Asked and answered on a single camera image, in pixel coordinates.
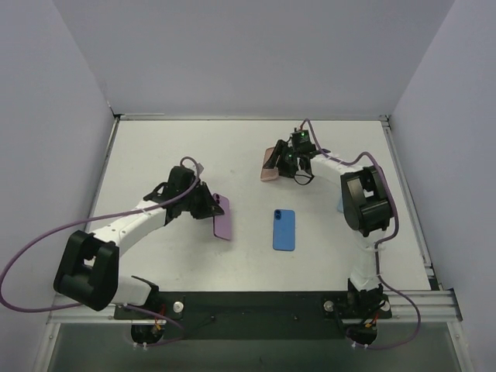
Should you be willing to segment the pink phone case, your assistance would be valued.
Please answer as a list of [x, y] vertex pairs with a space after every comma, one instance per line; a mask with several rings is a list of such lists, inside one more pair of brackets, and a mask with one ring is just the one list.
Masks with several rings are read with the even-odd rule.
[[278, 169], [275, 168], [265, 168], [264, 165], [265, 163], [270, 159], [270, 156], [272, 155], [274, 151], [273, 147], [267, 148], [264, 153], [263, 157], [263, 164], [262, 164], [262, 169], [260, 172], [260, 180], [262, 182], [268, 182], [268, 181], [274, 181], [278, 179], [279, 177], [279, 172]]

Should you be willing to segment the aluminium back frame rail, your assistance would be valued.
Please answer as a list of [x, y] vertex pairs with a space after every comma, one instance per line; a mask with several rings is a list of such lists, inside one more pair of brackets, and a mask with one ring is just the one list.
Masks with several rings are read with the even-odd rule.
[[127, 121], [218, 121], [218, 120], [294, 120], [313, 121], [380, 121], [388, 122], [390, 115], [166, 115], [163, 113], [122, 113], [117, 114], [120, 120]]

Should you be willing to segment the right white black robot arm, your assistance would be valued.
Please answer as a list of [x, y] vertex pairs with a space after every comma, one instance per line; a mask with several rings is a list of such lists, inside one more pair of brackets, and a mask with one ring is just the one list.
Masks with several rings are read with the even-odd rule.
[[279, 176], [295, 181], [317, 177], [339, 186], [341, 212], [359, 247], [349, 278], [351, 288], [359, 293], [381, 290], [380, 245], [398, 216], [384, 173], [371, 153], [363, 151], [346, 162], [316, 146], [308, 130], [296, 129], [288, 140], [276, 142], [263, 169], [275, 169]]

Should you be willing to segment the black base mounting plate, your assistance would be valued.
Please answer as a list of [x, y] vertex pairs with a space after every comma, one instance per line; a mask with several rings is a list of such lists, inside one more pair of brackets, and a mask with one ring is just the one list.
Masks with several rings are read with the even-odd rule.
[[377, 336], [390, 319], [386, 294], [354, 291], [176, 291], [154, 293], [145, 305], [118, 307], [138, 343], [160, 337], [196, 340], [329, 340], [346, 333]]

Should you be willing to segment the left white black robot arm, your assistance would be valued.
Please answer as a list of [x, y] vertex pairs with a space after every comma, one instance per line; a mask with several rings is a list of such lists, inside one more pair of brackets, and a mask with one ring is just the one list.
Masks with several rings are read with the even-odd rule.
[[159, 288], [136, 275], [121, 274], [119, 259], [184, 212], [193, 219], [212, 219], [215, 237], [232, 238], [229, 199], [211, 193], [197, 171], [175, 166], [167, 181], [158, 184], [121, 218], [92, 232], [78, 230], [70, 235], [54, 278], [54, 290], [95, 311], [108, 305], [131, 305], [140, 318], [152, 318], [159, 308]]

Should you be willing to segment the aluminium left frame rail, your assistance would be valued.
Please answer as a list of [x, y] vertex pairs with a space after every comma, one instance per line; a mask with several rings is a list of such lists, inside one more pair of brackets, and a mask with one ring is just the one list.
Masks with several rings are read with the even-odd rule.
[[109, 154], [112, 152], [112, 146], [115, 141], [115, 131], [119, 128], [120, 115], [112, 115], [110, 127], [104, 132], [101, 142], [99, 143], [98, 151], [96, 152], [96, 160], [94, 162], [94, 170], [91, 172], [91, 182], [88, 197], [85, 199], [86, 206], [84, 207], [84, 220], [86, 221], [93, 216], [96, 201], [100, 193], [103, 177], [109, 161]]

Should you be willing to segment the aluminium front frame rail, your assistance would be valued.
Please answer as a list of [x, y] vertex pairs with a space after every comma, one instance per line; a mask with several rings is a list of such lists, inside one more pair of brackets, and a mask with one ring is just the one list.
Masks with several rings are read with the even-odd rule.
[[[386, 322], [415, 322], [417, 319], [414, 307], [405, 298], [393, 291], [385, 291], [389, 298], [392, 317]], [[462, 320], [460, 308], [453, 290], [450, 291], [404, 291], [417, 306], [422, 322], [457, 322]], [[125, 315], [124, 319], [115, 316], [115, 306], [101, 310], [91, 310], [85, 306], [68, 308], [50, 312], [47, 324], [144, 324], [151, 325], [151, 317], [138, 316], [131, 319]]]

